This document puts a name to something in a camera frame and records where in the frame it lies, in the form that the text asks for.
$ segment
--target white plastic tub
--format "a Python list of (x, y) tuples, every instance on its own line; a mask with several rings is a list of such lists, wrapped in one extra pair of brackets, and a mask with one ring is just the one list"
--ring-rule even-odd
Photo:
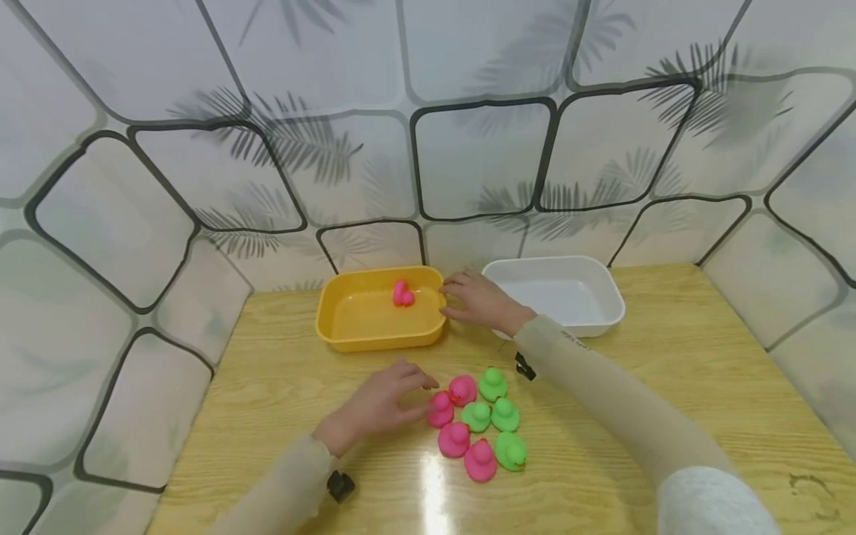
[(482, 274), (580, 338), (601, 336), (624, 318), (624, 299), (615, 280), (606, 266), (587, 256), (495, 260)]

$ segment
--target right hand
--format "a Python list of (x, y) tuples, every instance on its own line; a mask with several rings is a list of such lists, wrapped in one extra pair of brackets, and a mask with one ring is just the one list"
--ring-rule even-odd
[(458, 298), (464, 307), (444, 306), (440, 313), (450, 319), (499, 330), (508, 337), (537, 314), (511, 299), (493, 281), (472, 270), (464, 270), (443, 281), (440, 293)]
[(422, 419), (431, 411), (425, 400), (416, 407), (403, 408), (399, 400), (417, 389), (437, 389), (440, 383), (406, 360), (372, 373), (334, 412), (328, 414), (312, 434), (336, 457), (342, 457), (360, 439)]

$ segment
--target rubber duck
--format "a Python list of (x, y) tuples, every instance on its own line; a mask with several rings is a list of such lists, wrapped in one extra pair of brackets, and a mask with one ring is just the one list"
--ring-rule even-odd
[(470, 431), (480, 433), (490, 425), (490, 405), (484, 401), (467, 403), (461, 411), (461, 421), (470, 426)]
[(479, 379), (479, 393), (491, 403), (497, 398), (505, 397), (508, 393), (508, 384), (502, 378), (502, 373), (494, 367), (485, 370), (484, 375)]
[(395, 306), (411, 306), (416, 298), (407, 290), (407, 281), (401, 279), (392, 288), (392, 303)]
[(500, 433), (495, 452), (496, 461), (510, 472), (518, 472), (526, 464), (526, 443), (514, 433)]
[(490, 481), (496, 474), (496, 456), (487, 440), (482, 438), (464, 454), (464, 468), (467, 475), (476, 483)]
[(449, 381), (449, 397), (458, 407), (476, 401), (477, 391), (476, 380), (471, 375), (459, 375)]
[(440, 429), (455, 417), (455, 406), (449, 398), (449, 392), (442, 390), (431, 397), (432, 411), (428, 413), (428, 423)]
[(437, 446), (445, 457), (457, 459), (470, 448), (470, 429), (467, 424), (452, 422), (444, 425), (437, 437)]
[(490, 413), (490, 421), (499, 431), (517, 431), (520, 427), (520, 411), (506, 397), (496, 400), (493, 412)]

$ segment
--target black strap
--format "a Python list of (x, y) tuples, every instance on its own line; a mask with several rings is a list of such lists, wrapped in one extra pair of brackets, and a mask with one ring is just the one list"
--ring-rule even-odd
[(329, 478), (327, 478), (327, 491), (336, 500), (336, 503), (342, 503), (356, 489), (354, 480), (345, 472), (336, 470)]
[(517, 361), (517, 372), (523, 377), (532, 381), (537, 374), (535, 373), (535, 370), (529, 367), (529, 365), (526, 363), (526, 359), (523, 358), (523, 355), (518, 352), (514, 356), (514, 360)]

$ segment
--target patterned wall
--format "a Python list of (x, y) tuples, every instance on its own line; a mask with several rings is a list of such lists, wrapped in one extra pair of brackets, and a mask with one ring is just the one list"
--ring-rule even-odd
[(694, 262), (856, 456), (854, 17), (3, 0), (0, 532), (142, 532), (252, 289), (389, 265)]

